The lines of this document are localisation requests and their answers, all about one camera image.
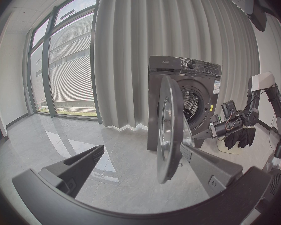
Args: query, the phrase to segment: window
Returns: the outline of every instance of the window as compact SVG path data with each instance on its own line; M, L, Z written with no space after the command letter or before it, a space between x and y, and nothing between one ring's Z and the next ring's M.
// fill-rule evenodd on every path
M41 75L42 74L42 70L38 70L37 71L37 76Z
M69 16L95 4L96 0L74 0L68 3L58 11L55 26Z
M31 70L31 87L32 87L32 93L34 98L34 103L37 111L40 112L46 112L48 113L48 107L44 106L44 104L47 104L46 98L45 98L45 92L43 87L43 79L42 76L42 63L41 63L41 57L43 53L43 44L41 44L32 54L30 58L30 70Z
M38 41L41 40L43 36L45 36L48 22L49 22L49 19L47 19L35 32L33 42L32 42L32 47L34 47L35 44L37 44Z
M49 77L59 114L97 116L90 73L92 21L88 14L51 36Z

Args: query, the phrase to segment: grass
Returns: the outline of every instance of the grass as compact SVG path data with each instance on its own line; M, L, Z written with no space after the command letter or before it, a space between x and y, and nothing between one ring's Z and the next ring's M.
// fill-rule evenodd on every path
M39 112L48 113L48 109L38 109ZM89 117L96 117L97 113L95 112L69 112L69 111L57 111L58 114L67 114L67 115L79 115L79 116L89 116Z
M57 111L59 114L68 114L68 115L79 115L79 116L91 116L96 117L97 113L95 112L69 112L69 111Z

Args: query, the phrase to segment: black cloth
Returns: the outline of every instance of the black cloth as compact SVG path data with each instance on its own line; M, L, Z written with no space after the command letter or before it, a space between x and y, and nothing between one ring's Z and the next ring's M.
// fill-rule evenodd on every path
M225 147L229 149L233 148L237 141L239 141L238 147L244 148L245 146L251 146L255 137L255 128L243 128L235 133L230 134L225 138Z

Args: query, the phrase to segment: building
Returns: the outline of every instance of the building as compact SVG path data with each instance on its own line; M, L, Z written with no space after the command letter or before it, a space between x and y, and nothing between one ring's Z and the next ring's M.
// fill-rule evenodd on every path
M96 116L90 73L93 14L75 20L52 35L49 76L57 113ZM41 44L31 55L31 84L38 111L49 112L42 81Z

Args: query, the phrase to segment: floor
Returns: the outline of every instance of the floor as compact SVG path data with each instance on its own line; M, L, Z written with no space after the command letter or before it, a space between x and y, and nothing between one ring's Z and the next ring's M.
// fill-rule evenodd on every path
M206 139L202 150L238 163L246 172L251 166L263 168L273 152L269 132L256 125L251 147L239 155L220 152L215 139ZM125 213L158 213L185 208L208 199L191 167L183 158L172 180L160 185L156 178L156 152L146 150L147 131L117 131L97 122L50 118L34 114L8 128L8 141L0 141L0 188L11 204L31 224L39 224L28 211L11 178L33 168L64 160L96 145L105 153L86 180L76 199L94 207ZM271 134L274 149L277 138ZM255 210L243 222L250 224Z

